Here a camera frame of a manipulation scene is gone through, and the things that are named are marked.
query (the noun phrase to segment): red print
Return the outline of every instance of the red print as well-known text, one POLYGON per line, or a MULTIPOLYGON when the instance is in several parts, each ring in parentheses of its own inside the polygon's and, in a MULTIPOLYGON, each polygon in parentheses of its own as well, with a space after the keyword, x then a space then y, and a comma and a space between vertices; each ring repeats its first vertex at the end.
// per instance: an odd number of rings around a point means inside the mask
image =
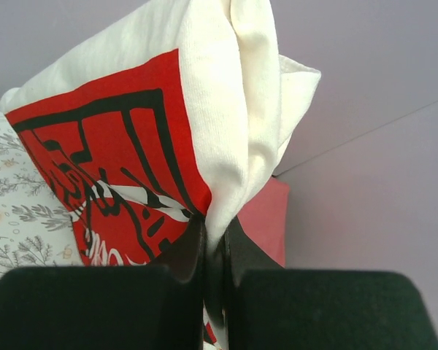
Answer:
POLYGON ((70 212, 86 265, 148 263, 206 214, 177 50, 7 117, 70 212))

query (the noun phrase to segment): ceiling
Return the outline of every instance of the ceiling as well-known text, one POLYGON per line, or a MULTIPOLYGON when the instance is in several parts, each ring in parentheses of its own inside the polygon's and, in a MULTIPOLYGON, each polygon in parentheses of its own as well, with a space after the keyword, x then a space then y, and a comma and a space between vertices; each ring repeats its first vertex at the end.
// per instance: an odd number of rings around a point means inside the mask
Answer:
MULTIPOLYGON (((0 96, 143 0, 0 0, 0 96)), ((323 72, 277 174, 438 101, 438 0, 274 0, 282 54, 323 72)))

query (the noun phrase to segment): wall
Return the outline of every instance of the wall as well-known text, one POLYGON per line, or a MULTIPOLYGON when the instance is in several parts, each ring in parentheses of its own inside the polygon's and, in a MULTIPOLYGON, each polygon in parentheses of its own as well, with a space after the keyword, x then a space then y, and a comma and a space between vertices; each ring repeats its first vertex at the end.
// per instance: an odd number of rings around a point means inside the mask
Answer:
POLYGON ((279 179, 289 266, 402 272, 438 329, 438 102, 279 179))

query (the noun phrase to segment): floral pattern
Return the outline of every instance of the floral pattern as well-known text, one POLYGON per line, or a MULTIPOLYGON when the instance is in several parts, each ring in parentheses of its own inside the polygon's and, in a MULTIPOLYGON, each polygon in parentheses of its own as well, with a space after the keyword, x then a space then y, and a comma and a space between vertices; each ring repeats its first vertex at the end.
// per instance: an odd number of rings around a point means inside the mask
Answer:
POLYGON ((0 278, 27 265, 81 265, 81 260, 68 212, 0 113, 0 278))

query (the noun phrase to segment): patterned sheet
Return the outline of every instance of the patterned sheet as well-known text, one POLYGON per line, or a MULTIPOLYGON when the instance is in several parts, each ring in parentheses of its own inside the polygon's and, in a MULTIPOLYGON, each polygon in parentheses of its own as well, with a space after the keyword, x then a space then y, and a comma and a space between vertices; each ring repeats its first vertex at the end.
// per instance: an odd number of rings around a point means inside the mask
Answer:
POLYGON ((0 278, 25 265, 82 263, 66 209, 0 113, 0 278))

